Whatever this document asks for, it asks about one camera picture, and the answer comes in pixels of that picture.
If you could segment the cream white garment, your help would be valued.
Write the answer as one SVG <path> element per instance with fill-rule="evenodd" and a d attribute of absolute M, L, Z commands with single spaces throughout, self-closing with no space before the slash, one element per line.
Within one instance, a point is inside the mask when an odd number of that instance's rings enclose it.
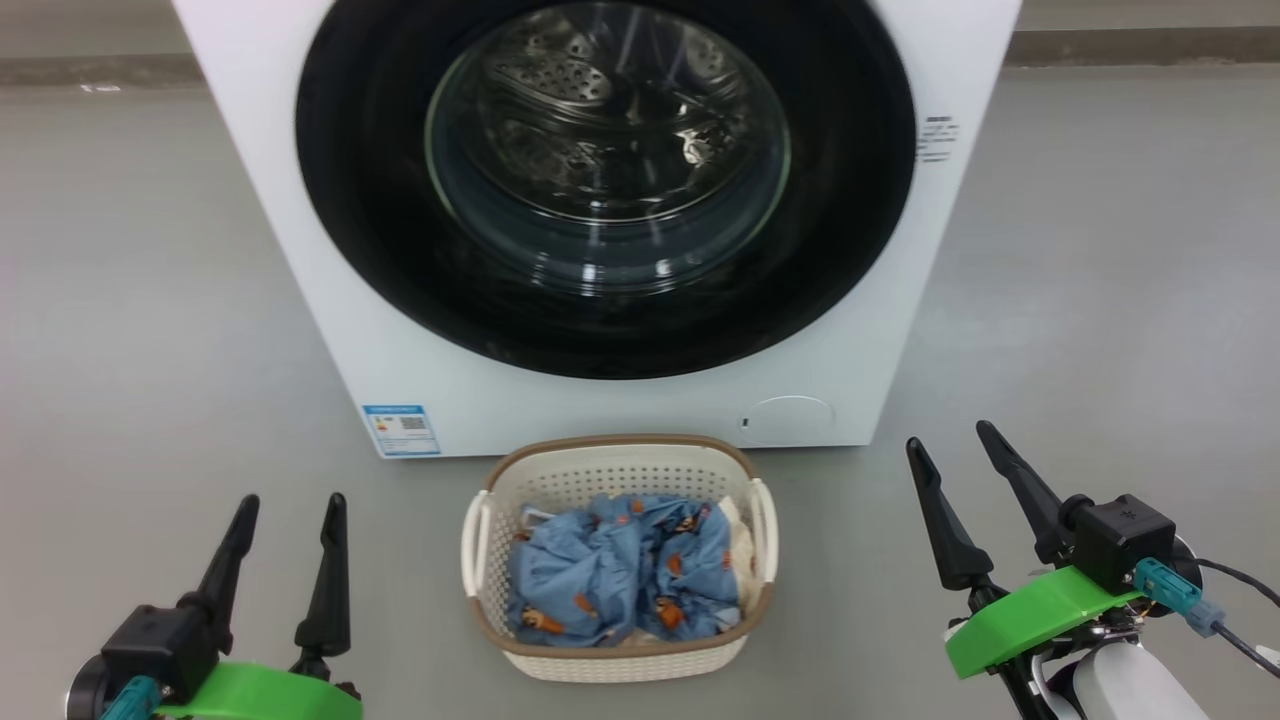
<path fill-rule="evenodd" d="M 737 584 L 740 612 L 746 616 L 755 609 L 762 589 L 762 582 L 756 577 L 755 541 L 731 497 L 723 497 L 718 507 L 730 527 L 728 564 Z"/>

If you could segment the blue patterned garment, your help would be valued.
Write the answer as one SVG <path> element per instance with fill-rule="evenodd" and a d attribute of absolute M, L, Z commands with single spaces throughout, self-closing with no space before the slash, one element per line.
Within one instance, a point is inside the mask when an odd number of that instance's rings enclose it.
<path fill-rule="evenodd" d="M 735 629 L 748 615 L 739 609 L 718 502 L 598 495 L 559 514 L 526 507 L 509 557 L 506 620 L 515 638 L 608 648 Z"/>

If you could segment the steel washing drum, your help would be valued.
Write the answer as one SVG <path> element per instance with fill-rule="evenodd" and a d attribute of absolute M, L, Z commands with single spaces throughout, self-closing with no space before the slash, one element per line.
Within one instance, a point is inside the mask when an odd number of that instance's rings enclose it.
<path fill-rule="evenodd" d="M 753 87 L 698 23 L 631 3 L 515 18 L 479 54 L 475 161 L 553 217 L 626 223 L 724 190 L 754 161 Z"/>

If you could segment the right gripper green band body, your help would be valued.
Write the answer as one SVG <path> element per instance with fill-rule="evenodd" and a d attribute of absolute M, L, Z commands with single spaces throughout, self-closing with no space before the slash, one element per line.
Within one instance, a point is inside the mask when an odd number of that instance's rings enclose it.
<path fill-rule="evenodd" d="M 1121 609 L 1140 594 L 1112 594 L 1076 568 L 1036 578 L 1018 591 L 989 601 L 950 632 L 945 652 L 961 680 L 995 675 L 1021 720 L 1060 720 L 1037 657 L 1047 644 L 1079 626 Z"/>

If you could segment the blue energy label sticker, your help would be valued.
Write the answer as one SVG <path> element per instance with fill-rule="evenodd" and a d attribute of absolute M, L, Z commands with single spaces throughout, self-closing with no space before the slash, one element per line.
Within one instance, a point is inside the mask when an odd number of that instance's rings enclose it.
<path fill-rule="evenodd" d="M 442 448 L 421 405 L 364 405 L 366 425 L 384 459 L 436 457 Z"/>

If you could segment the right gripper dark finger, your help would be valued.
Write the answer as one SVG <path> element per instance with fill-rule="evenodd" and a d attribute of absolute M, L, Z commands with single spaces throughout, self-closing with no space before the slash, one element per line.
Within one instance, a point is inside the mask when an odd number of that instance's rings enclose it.
<path fill-rule="evenodd" d="M 973 591 L 989 584 L 995 565 L 977 547 L 945 496 L 941 474 L 918 437 L 905 443 L 940 583 L 947 591 Z"/>
<path fill-rule="evenodd" d="M 1044 565 L 1069 565 L 1074 534 L 1061 523 L 1062 501 L 993 423 L 979 420 L 975 432 L 993 469 L 1007 480 L 1029 523 L 1038 560 Z"/>

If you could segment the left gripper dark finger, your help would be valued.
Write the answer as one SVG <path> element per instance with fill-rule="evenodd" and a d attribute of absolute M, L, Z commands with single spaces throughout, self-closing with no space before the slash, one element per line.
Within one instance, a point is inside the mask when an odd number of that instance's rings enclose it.
<path fill-rule="evenodd" d="M 342 493 L 328 500 L 320 543 L 323 556 L 308 610 L 294 630 L 300 657 L 292 673 L 329 682 L 328 660 L 347 653 L 352 642 L 348 507 Z"/>
<path fill-rule="evenodd" d="M 241 565 L 252 548 L 260 497 L 246 495 L 218 546 L 196 591 L 184 593 L 178 609 L 195 609 L 220 653 L 230 653 L 234 635 L 230 620 L 241 578 Z"/>

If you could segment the cream perforated laundry basket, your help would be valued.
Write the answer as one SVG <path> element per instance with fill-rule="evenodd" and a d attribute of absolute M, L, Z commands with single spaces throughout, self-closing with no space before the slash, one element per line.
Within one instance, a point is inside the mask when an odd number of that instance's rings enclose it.
<path fill-rule="evenodd" d="M 525 530 L 524 510 L 559 514 L 598 495 L 677 495 L 703 502 L 731 497 L 751 530 L 762 592 L 735 629 L 704 641 L 564 648 L 525 644 L 506 620 L 509 557 Z M 472 497 L 461 539 L 463 592 L 483 634 L 521 673 L 544 682 L 620 684 L 714 673 L 762 624 L 780 565 L 780 519 L 769 486 L 730 445 L 703 436 L 595 436 L 557 439 L 503 457 Z"/>

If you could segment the round black glass door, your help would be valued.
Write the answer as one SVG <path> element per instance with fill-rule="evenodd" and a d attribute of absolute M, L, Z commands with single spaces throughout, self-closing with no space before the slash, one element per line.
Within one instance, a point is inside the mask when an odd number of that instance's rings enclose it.
<path fill-rule="evenodd" d="M 483 45 L 571 3 L 653 6 L 730 45 L 753 88 L 753 164 L 626 223 L 553 217 L 488 179 Z M 397 310 L 512 366 L 637 380 L 750 357 L 845 299 L 905 211 L 916 104 L 868 0 L 335 0 L 294 127 L 323 227 Z"/>

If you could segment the white front-load washing machine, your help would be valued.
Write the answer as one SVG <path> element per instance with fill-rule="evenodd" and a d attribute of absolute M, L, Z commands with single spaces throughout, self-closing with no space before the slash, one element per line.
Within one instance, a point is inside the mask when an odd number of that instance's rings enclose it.
<path fill-rule="evenodd" d="M 823 446 L 876 433 L 1023 0 L 868 0 L 904 51 L 916 104 L 905 211 L 869 273 L 781 343 L 685 375 L 594 380 L 531 372 L 461 348 L 385 301 L 335 247 L 296 146 L 305 56 L 335 0 L 172 0 L 259 201 L 358 410 L 421 405 L 438 457 L 498 456 L 572 436 L 739 433 L 760 401 L 826 401 Z"/>

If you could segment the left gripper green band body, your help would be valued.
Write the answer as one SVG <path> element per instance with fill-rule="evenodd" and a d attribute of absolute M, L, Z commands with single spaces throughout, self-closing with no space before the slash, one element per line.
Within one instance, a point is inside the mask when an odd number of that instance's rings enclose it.
<path fill-rule="evenodd" d="M 353 685 L 332 680 L 326 660 L 289 669 L 219 662 L 188 694 L 163 700 L 152 720 L 364 720 L 364 702 Z"/>

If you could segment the round white filter cover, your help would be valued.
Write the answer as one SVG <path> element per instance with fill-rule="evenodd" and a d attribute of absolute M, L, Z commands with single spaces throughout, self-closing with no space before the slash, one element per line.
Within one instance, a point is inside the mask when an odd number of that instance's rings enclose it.
<path fill-rule="evenodd" d="M 826 401 L 788 395 L 750 406 L 739 419 L 739 433 L 760 447 L 815 447 L 827 445 L 835 423 L 835 410 Z"/>

